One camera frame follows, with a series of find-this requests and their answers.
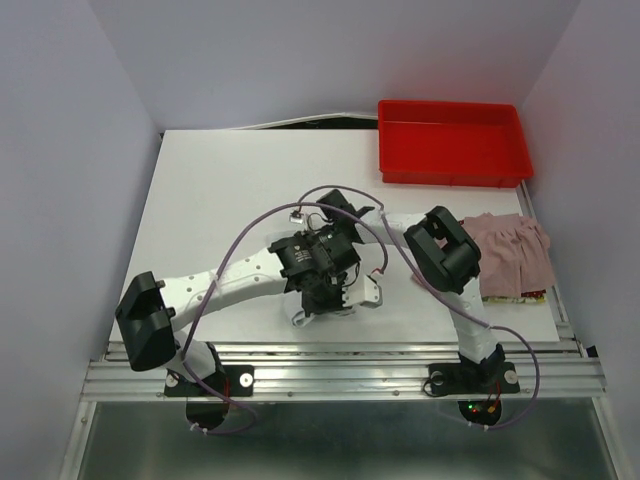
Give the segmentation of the white skirt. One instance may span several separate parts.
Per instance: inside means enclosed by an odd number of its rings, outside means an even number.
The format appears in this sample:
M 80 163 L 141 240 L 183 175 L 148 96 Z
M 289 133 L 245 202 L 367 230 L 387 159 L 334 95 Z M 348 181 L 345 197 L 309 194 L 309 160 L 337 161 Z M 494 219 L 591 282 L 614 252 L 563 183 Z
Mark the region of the white skirt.
M 355 305 L 331 312 L 306 314 L 302 307 L 301 293 L 289 292 L 282 296 L 283 315 L 294 328 L 304 328 L 314 320 L 353 315 L 359 308 L 359 305 Z

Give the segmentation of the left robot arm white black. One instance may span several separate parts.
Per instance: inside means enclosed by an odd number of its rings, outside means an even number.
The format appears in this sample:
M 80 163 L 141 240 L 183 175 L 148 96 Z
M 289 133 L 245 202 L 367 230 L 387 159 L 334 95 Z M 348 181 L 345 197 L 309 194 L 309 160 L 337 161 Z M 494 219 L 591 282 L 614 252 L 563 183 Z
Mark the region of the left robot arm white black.
M 340 310 L 347 272 L 361 261 L 343 233 L 298 232 L 281 238 L 221 272 L 158 280 L 136 275 L 115 317 L 130 368 L 165 368 L 199 393 L 215 392 L 222 366 L 214 349 L 186 327 L 203 316 L 254 298 L 297 291 L 307 315 Z

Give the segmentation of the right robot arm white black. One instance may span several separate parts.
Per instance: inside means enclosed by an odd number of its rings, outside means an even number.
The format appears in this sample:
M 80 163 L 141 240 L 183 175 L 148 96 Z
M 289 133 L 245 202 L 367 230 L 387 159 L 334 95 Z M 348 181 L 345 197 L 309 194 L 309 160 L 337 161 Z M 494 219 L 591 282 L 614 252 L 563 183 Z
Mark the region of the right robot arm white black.
M 485 319 L 480 295 L 481 253 L 451 212 L 436 206 L 425 214 L 389 214 L 380 200 L 355 209 L 340 187 L 317 200 L 325 222 L 300 232 L 313 251 L 336 263 L 347 257 L 346 269 L 358 263 L 356 244 L 394 246 L 418 283 L 450 312 L 459 347 L 460 378 L 482 390 L 496 378 L 504 349 Z

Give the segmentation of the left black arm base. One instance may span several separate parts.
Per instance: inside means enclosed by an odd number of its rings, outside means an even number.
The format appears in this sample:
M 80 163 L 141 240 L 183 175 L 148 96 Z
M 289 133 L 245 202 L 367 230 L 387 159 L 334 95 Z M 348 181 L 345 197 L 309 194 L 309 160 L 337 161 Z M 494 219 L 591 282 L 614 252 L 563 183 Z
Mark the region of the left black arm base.
M 186 401 L 185 417 L 192 431 L 205 436 L 244 433 L 257 422 L 257 412 L 242 399 L 254 393 L 255 368 L 250 364 L 223 365 L 213 345 L 207 345 L 205 360 L 214 371 L 196 372 L 196 361 L 178 371 L 168 368 L 163 395 Z

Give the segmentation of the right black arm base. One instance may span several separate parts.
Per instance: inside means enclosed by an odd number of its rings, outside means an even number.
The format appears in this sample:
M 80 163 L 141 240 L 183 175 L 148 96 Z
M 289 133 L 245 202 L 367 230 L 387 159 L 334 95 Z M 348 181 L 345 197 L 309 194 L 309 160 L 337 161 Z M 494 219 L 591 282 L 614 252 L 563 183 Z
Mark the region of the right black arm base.
M 474 363 L 459 354 L 457 363 L 432 363 L 422 392 L 431 398 L 450 395 L 479 395 L 479 399 L 460 400 L 458 409 L 472 425 L 496 427 L 502 414 L 502 397 L 521 391 L 515 366 L 505 360 L 500 343 L 487 359 Z

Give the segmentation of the red plastic tray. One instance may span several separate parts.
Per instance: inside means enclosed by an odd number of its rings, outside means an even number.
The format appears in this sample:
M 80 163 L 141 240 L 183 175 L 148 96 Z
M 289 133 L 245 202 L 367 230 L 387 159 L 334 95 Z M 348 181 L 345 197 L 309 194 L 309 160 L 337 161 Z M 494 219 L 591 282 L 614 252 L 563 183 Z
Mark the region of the red plastic tray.
M 385 99 L 378 133 L 385 183 L 516 188 L 534 175 L 512 105 Z

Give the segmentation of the pink pleated skirt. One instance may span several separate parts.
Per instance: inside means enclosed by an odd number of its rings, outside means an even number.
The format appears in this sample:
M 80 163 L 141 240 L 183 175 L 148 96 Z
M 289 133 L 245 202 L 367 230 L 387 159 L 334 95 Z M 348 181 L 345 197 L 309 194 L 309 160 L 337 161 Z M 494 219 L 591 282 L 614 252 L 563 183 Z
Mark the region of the pink pleated skirt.
M 533 218 L 483 213 L 467 216 L 459 224 L 481 253 L 480 273 L 472 281 L 481 297 L 516 297 L 555 285 L 551 241 Z

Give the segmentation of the yellow green skirt underneath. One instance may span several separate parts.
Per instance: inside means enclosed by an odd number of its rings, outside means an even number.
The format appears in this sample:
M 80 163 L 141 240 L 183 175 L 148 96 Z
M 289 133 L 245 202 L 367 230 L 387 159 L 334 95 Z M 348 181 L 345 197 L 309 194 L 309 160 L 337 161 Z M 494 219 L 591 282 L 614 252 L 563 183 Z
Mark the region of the yellow green skirt underneath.
M 522 293 L 520 296 L 483 296 L 484 303 L 497 304 L 541 304 L 546 302 L 546 290 L 531 291 Z

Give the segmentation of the aluminium rail frame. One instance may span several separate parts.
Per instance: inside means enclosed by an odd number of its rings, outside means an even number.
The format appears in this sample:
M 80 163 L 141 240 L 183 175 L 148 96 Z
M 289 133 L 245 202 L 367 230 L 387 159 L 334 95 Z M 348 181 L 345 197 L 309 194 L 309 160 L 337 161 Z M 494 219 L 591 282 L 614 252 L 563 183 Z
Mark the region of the aluminium rail frame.
M 259 420 L 230 436 L 189 431 L 157 372 L 136 374 L 111 343 L 87 371 L 64 479 L 620 479 L 597 357 L 576 339 L 556 291 L 491 303 L 521 390 L 508 426 L 466 424 L 455 397 L 422 385 L 455 359 L 445 340 L 221 346 L 255 369 Z

